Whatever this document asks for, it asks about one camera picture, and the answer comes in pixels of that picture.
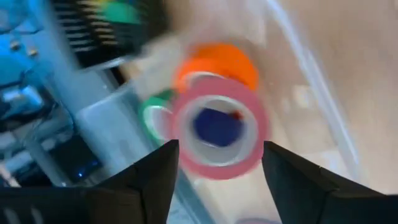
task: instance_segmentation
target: tape roll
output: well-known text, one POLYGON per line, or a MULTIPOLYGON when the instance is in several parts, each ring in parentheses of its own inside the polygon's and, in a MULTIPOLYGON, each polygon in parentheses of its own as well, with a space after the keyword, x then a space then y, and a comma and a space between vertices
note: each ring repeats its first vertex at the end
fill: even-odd
POLYGON ((250 59, 231 44, 206 44, 197 47, 179 68, 175 88, 182 93, 198 77, 217 76, 237 80, 255 90, 258 72, 250 59))
POLYGON ((234 80, 206 77, 174 102, 172 134, 180 140, 180 161, 188 170, 210 179, 231 179, 255 167, 267 138, 267 118, 260 100, 234 80), (192 129, 194 117, 212 101, 225 101, 242 114, 243 134, 223 150, 201 142, 192 129))
POLYGON ((139 110, 139 116, 146 133, 158 145, 162 145, 171 139, 170 117, 172 111, 170 100, 174 96, 174 91, 165 90, 143 102, 139 110))

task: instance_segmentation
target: black object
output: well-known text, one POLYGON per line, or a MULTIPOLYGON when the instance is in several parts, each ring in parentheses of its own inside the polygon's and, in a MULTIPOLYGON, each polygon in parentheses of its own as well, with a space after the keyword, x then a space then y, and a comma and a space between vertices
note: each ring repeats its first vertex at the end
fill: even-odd
POLYGON ((49 154, 73 183, 87 178, 102 167, 100 160, 80 135, 73 135, 66 142, 55 146, 49 154))
POLYGON ((36 162, 27 164, 12 175, 21 187, 52 187, 51 180, 36 162))
POLYGON ((114 80, 116 81, 115 85, 113 86, 114 89, 121 87, 123 84, 127 82, 122 72, 120 71, 119 67, 113 67, 110 70, 111 72, 107 74, 111 75, 111 77, 114 78, 114 80))
POLYGON ((10 103, 4 102, 4 100, 0 98, 0 118, 3 117, 10 109, 10 103))
POLYGON ((101 17, 96 0, 51 0, 59 24, 82 68, 137 55, 149 40, 168 28, 163 0, 130 2, 140 24, 110 22, 101 17))
MULTIPOLYGON (((93 188, 2 188, 0 223, 163 224, 177 166, 178 141, 171 140, 93 188)), ((262 166, 284 224, 398 223, 396 195, 344 179, 273 142, 264 143, 262 166)))
POLYGON ((172 140, 93 188, 1 188, 0 223, 166 223, 177 166, 172 140))
POLYGON ((383 195, 276 145, 262 166, 283 224, 398 223, 398 196, 383 195))

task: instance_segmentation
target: transparent container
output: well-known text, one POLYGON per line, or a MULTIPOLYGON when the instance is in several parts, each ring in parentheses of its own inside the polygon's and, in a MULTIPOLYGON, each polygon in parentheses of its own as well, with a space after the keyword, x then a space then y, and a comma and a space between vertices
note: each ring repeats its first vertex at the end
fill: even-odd
MULTIPOLYGON (((90 185, 116 175, 157 149, 141 129, 137 115, 139 106, 134 84, 126 83, 76 114, 80 134, 103 165, 102 169, 90 175, 90 185)), ((197 217, 200 210, 205 211, 199 201, 187 177, 179 171, 167 223, 194 224, 199 219, 199 222, 208 223, 204 220, 210 220, 210 217, 197 217)))
MULTIPOLYGON (((374 190, 398 192, 393 7, 357 0, 167 3, 173 41, 132 62, 142 100, 172 87, 175 68, 195 44, 231 42, 260 71, 257 95, 271 141, 374 190)), ((230 180, 186 174, 215 223, 280 222, 261 166, 230 180)))

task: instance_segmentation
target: comb teeth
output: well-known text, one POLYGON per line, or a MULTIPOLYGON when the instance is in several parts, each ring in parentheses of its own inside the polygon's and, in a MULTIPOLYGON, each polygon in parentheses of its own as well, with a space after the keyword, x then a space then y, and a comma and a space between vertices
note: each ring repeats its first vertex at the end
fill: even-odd
MULTIPOLYGON (((108 0, 129 4, 130 0, 108 0)), ((132 15, 138 23, 109 21, 102 12, 104 1, 50 0, 65 37, 82 67, 92 67, 118 57, 136 54, 149 39, 163 33, 163 0, 135 0, 132 15)))

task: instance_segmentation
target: pink tape roll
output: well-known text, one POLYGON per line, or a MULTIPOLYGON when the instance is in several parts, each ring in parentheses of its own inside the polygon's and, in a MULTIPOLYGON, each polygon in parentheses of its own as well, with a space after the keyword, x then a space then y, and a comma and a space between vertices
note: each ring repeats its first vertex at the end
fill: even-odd
POLYGON ((193 88, 181 94, 175 100, 174 114, 172 116, 172 134, 175 139, 180 141, 180 162, 184 168, 209 179, 231 179, 246 173, 260 162, 264 140, 268 137, 268 120, 261 101, 250 89, 234 80, 208 77, 199 80, 193 88), (184 123, 192 122, 184 120, 188 113, 187 108, 207 96, 218 96, 236 101, 247 108, 255 118, 257 136, 252 144, 249 144, 252 148, 243 148, 250 153, 236 163, 225 166, 202 163, 189 148, 188 139, 184 138, 187 130, 181 127, 184 126, 184 123))

